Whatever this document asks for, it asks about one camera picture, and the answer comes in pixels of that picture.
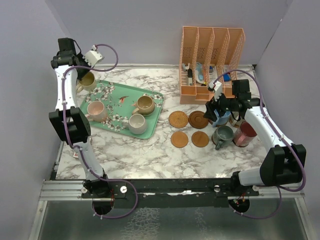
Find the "light blue mug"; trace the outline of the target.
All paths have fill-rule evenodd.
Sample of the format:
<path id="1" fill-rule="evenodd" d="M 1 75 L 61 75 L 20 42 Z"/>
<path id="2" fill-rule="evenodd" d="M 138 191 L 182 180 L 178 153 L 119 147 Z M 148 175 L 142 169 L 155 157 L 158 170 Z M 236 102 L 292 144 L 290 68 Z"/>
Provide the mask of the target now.
<path id="1" fill-rule="evenodd" d="M 217 120 L 212 123 L 212 127 L 220 127 L 220 126 L 226 125 L 231 115 L 230 111 L 227 111 L 223 116 L 219 116 L 219 113 L 217 112 L 217 110 L 215 110 L 214 113 L 217 117 Z"/>

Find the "grooved brown wooden coaster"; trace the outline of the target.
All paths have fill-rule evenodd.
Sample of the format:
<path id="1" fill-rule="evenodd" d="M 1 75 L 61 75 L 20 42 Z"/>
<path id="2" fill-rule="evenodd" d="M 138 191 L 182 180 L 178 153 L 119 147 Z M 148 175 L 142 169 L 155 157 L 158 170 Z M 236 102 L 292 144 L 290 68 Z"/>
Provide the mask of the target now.
<path id="1" fill-rule="evenodd" d="M 189 124 L 195 129 L 205 128 L 208 125 L 209 120 L 204 118 L 204 114 L 204 112 L 199 110 L 191 112 L 188 117 Z"/>

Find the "green floral mug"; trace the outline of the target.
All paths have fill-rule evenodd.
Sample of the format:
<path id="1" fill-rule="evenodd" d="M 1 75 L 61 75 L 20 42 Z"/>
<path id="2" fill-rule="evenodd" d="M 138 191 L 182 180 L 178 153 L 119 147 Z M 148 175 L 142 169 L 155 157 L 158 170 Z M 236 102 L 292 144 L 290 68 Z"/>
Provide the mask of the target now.
<path id="1" fill-rule="evenodd" d="M 239 128 L 245 120 L 240 116 L 238 112 L 231 112 L 229 117 L 229 123 L 235 127 Z"/>

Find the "pale yellow mug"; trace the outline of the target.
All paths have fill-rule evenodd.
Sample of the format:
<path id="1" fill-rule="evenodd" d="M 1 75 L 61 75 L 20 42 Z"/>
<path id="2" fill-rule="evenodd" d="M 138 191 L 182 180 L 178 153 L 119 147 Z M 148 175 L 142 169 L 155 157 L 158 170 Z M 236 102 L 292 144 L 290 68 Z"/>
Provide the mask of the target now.
<path id="1" fill-rule="evenodd" d="M 80 93 L 82 90 L 87 92 L 93 91 L 97 86 L 94 74 L 89 71 L 82 79 L 78 80 L 76 85 L 76 92 Z"/>

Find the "dark grey mug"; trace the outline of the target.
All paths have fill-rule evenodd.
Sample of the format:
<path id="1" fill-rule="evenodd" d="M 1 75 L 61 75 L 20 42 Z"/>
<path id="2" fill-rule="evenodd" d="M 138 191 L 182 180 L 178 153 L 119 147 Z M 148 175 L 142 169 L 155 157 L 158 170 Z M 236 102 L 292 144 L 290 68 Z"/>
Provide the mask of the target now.
<path id="1" fill-rule="evenodd" d="M 211 140 L 215 144 L 215 149 L 217 151 L 227 147 L 232 142 L 233 138 L 233 129 L 226 125 L 218 127 L 211 136 Z"/>

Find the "woven rattan coaster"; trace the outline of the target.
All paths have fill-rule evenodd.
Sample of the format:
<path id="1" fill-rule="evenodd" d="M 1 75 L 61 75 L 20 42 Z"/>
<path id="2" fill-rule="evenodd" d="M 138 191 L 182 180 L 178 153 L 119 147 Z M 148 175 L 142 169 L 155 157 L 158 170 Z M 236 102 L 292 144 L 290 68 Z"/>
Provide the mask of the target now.
<path id="1" fill-rule="evenodd" d="M 183 128 L 188 124 L 188 115 L 183 111 L 174 111 L 169 115 L 168 121 L 175 128 Z"/>

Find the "pink red mug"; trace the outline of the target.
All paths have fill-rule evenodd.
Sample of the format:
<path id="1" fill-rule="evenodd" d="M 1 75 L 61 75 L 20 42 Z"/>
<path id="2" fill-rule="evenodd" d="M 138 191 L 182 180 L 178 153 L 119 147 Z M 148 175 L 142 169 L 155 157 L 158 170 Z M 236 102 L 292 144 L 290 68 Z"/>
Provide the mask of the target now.
<path id="1" fill-rule="evenodd" d="M 238 147 L 246 147 L 257 136 L 256 131 L 246 121 L 235 131 L 233 136 L 233 143 Z"/>

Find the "light orange wooden coaster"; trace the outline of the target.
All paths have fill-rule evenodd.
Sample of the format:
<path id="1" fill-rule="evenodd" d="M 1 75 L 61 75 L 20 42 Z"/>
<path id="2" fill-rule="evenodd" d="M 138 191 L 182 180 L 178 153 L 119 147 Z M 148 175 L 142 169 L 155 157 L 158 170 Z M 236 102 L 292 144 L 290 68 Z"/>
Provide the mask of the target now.
<path id="1" fill-rule="evenodd" d="M 188 136 L 182 131 L 174 132 L 172 134 L 170 140 L 171 140 L 172 145 L 175 146 L 176 148 L 183 148 L 189 142 Z"/>

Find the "pale pink mug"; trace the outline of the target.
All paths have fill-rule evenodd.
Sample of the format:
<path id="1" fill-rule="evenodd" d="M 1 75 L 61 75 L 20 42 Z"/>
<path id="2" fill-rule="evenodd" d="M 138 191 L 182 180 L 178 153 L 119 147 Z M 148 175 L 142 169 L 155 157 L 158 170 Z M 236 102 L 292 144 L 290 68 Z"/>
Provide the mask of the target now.
<path id="1" fill-rule="evenodd" d="M 92 101 L 88 106 L 87 106 L 87 114 L 85 117 L 89 121 L 95 121 L 102 123 L 108 118 L 108 112 L 105 107 L 105 105 L 99 101 Z"/>

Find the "beige ceramic mug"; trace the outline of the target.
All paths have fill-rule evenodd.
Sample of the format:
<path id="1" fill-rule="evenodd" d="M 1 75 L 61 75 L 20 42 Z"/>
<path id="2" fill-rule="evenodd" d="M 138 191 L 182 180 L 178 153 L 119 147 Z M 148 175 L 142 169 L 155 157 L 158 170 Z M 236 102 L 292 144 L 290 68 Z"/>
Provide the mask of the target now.
<path id="1" fill-rule="evenodd" d="M 133 106 L 135 109 L 132 111 L 132 115 L 140 114 L 143 116 L 149 116 L 155 110 L 155 102 L 148 95 L 141 96 Z"/>

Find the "grey white mug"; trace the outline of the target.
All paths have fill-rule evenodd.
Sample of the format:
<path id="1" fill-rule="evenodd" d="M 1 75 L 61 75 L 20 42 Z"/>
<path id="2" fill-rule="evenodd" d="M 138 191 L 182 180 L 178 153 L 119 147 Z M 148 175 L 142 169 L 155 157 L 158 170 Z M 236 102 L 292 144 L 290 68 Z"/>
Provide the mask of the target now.
<path id="1" fill-rule="evenodd" d="M 141 114 L 133 114 L 129 119 L 122 120 L 122 125 L 134 135 L 143 134 L 148 127 L 145 117 Z"/>

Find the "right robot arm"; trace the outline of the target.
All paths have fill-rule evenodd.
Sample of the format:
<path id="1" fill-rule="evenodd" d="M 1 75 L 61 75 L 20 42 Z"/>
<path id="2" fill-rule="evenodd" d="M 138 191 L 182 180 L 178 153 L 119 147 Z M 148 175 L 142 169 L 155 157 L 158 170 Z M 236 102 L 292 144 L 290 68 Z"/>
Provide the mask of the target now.
<path id="1" fill-rule="evenodd" d="M 208 90 L 213 97 L 206 106 L 205 118 L 216 121 L 225 112 L 237 112 L 260 138 L 267 155 L 259 168 L 233 173 L 229 189 L 240 196 L 248 186 L 266 187 L 302 183 L 306 159 L 306 149 L 301 144 L 294 144 L 286 137 L 269 116 L 259 98 L 253 98 L 247 79 L 232 81 L 233 98 L 223 93 L 222 83 L 211 81 Z"/>

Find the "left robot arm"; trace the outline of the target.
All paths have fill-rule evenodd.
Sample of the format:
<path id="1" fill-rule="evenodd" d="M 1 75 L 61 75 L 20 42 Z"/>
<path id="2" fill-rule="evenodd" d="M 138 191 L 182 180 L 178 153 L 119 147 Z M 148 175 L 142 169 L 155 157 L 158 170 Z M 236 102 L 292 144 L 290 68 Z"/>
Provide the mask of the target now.
<path id="1" fill-rule="evenodd" d="M 48 114 L 49 120 L 60 140 L 74 150 L 80 160 L 87 181 L 96 181 L 93 191 L 97 196 L 106 197 L 111 190 L 107 175 L 98 163 L 90 143 L 91 127 L 89 120 L 77 104 L 77 80 L 84 77 L 92 68 L 76 51 L 76 41 L 59 38 L 59 51 L 51 60 L 57 80 L 57 103 L 55 111 Z"/>

